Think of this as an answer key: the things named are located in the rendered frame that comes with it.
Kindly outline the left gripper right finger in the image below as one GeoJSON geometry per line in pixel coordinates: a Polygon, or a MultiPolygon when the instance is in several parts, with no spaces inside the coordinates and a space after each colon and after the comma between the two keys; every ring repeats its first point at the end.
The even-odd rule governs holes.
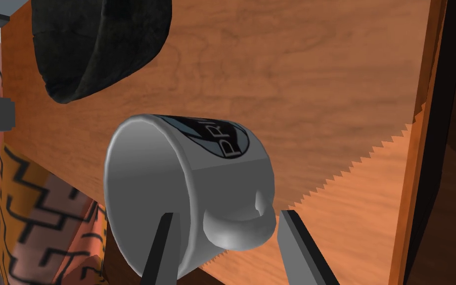
{"type": "Polygon", "coordinates": [[[280,212],[277,242],[289,285],[340,285],[296,211],[280,212]]]}

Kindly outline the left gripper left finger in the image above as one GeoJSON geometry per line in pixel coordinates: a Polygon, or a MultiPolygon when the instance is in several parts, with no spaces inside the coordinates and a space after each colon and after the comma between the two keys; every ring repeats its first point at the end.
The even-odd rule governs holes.
{"type": "Polygon", "coordinates": [[[164,213],[156,230],[140,285],[177,285],[180,245],[180,215],[164,213]]]}

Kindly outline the white mug with dark emblem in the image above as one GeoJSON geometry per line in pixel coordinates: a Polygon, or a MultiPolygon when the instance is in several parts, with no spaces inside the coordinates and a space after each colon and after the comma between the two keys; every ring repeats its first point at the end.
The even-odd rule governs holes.
{"type": "Polygon", "coordinates": [[[165,213],[180,279],[223,251],[246,251],[276,227],[270,157],[247,128],[227,120],[131,116],[115,130],[104,162],[104,201],[116,244],[143,275],[165,213]]]}

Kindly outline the wooden table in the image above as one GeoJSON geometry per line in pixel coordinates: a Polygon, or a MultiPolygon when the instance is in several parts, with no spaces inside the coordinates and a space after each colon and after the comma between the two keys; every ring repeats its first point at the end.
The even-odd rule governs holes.
{"type": "Polygon", "coordinates": [[[11,147],[103,202],[128,116],[239,122],[264,144],[276,209],[302,217],[342,285],[388,285],[432,0],[173,0],[160,54],[98,94],[47,96],[31,4],[2,27],[11,147]]]}

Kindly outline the black bowl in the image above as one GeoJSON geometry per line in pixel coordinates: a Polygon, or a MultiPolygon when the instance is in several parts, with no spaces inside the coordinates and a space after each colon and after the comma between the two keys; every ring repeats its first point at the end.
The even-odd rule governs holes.
{"type": "Polygon", "coordinates": [[[47,94],[67,104],[137,72],[161,51],[172,0],[31,0],[47,94]]]}

